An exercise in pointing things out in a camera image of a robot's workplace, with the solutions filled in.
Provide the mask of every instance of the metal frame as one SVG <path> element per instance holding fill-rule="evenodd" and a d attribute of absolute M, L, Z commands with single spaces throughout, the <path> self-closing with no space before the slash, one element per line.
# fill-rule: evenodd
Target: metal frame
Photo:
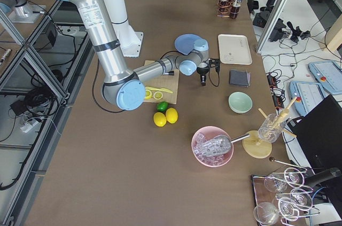
<path fill-rule="evenodd" d="M 287 0 L 277 0 L 276 5 L 274 6 L 272 13 L 269 16 L 267 23 L 265 25 L 265 28 L 263 29 L 262 34 L 259 38 L 259 41 L 255 47 L 255 50 L 257 53 L 261 53 L 262 47 L 264 46 L 264 44 L 269 39 L 269 36 L 270 36 L 271 32 L 273 31 L 273 29 L 277 23 L 277 20 L 283 11 L 283 8 L 284 8 L 286 2 L 287 2 Z"/>
<path fill-rule="evenodd" d="M 61 3 L 62 1 L 56 1 L 51 7 L 49 13 L 54 14 Z M 2 10 L 0 10 L 0 23 L 3 25 L 8 34 L 13 38 L 13 40 L 19 45 L 16 56 L 5 69 L 4 73 L 0 76 L 0 90 L 5 87 L 6 82 L 13 75 L 15 69 L 18 68 L 23 59 L 25 59 L 35 70 L 35 72 L 40 76 L 40 78 L 55 93 L 59 104 L 65 104 L 67 102 L 67 99 L 70 96 L 70 93 L 68 92 L 68 88 L 70 87 L 70 85 L 72 85 L 71 88 L 73 88 L 72 99 L 76 97 L 79 90 L 79 85 L 83 81 L 83 76 L 78 76 L 77 79 L 74 81 L 73 72 L 75 72 L 79 66 L 83 67 L 83 65 L 80 65 L 83 61 L 85 61 L 86 66 L 89 66 L 92 56 L 88 56 L 88 54 L 86 53 L 93 52 L 90 39 L 88 36 L 86 37 L 86 40 L 81 46 L 79 56 L 76 58 L 75 63 L 71 68 L 71 73 L 65 81 L 67 84 L 62 86 L 62 84 L 56 79 L 49 67 L 46 65 L 42 57 L 33 48 L 33 43 L 36 41 L 42 30 L 49 22 L 49 17 L 45 16 L 38 24 L 38 26 L 34 29 L 34 31 L 30 34 L 30 36 L 25 39 L 18 32 L 13 23 L 7 17 L 7 15 Z M 58 108 L 58 113 L 54 116 L 50 116 L 49 118 L 55 121 L 58 129 L 63 128 L 70 110 L 71 109 L 69 107 L 60 106 Z M 16 225 L 17 221 L 19 224 L 23 223 L 22 220 L 26 217 L 26 213 L 28 213 L 29 211 L 30 204 L 34 199 L 34 195 L 41 182 L 41 175 L 34 172 L 33 168 L 38 167 L 42 168 L 42 170 L 47 169 L 47 166 L 51 160 L 52 154 L 55 151 L 55 147 L 59 140 L 59 135 L 55 131 L 54 126 L 51 127 L 51 125 L 53 125 L 52 122 L 50 120 L 46 120 L 44 125 L 40 128 L 41 131 L 36 137 L 36 145 L 32 149 L 32 152 L 24 166 L 22 174 L 20 175 L 16 184 L 11 187 L 13 195 L 10 199 L 10 202 L 6 204 L 6 209 L 3 211 L 3 221 L 0 222 L 0 225 L 12 225 L 13 215 L 15 216 L 14 221 Z M 3 144 L 0 148 L 3 150 L 28 151 L 30 149 L 30 146 Z"/>

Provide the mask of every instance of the yellow knife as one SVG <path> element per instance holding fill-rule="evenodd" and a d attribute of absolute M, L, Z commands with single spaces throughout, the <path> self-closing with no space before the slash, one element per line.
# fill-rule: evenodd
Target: yellow knife
<path fill-rule="evenodd" d="M 173 93 L 173 91 L 166 89 L 166 88 L 155 88 L 155 87 L 150 87 L 150 86 L 145 86 L 146 90 L 152 90 L 152 91 L 164 91 L 168 93 Z"/>

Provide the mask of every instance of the white tray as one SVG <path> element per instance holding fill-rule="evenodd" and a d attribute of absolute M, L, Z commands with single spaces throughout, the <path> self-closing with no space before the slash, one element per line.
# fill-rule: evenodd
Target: white tray
<path fill-rule="evenodd" d="M 220 60 L 225 64 L 250 65 L 252 56 L 244 35 L 219 35 Z"/>

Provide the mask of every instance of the lemon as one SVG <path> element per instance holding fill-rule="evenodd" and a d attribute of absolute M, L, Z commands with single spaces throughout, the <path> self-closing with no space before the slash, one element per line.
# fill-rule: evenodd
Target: lemon
<path fill-rule="evenodd" d="M 153 94 L 153 98 L 155 100 L 160 100 L 162 99 L 163 95 L 162 95 L 162 92 L 161 91 L 156 91 L 154 94 Z"/>
<path fill-rule="evenodd" d="M 178 120 L 178 113 L 177 110 L 175 110 L 173 107 L 169 108 L 166 111 L 166 120 L 169 123 L 175 123 Z"/>
<path fill-rule="evenodd" d="M 152 98 L 152 92 L 150 90 L 145 90 L 145 99 Z"/>
<path fill-rule="evenodd" d="M 166 124 L 166 117 L 163 113 L 157 112 L 153 116 L 153 121 L 156 126 L 163 127 Z"/>

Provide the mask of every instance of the blue plate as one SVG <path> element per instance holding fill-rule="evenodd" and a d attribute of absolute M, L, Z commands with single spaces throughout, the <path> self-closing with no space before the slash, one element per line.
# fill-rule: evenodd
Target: blue plate
<path fill-rule="evenodd" d="M 184 55 L 188 55 L 193 50 L 193 43 L 197 39 L 202 39 L 202 38 L 194 34 L 180 35 L 175 40 L 176 50 Z"/>

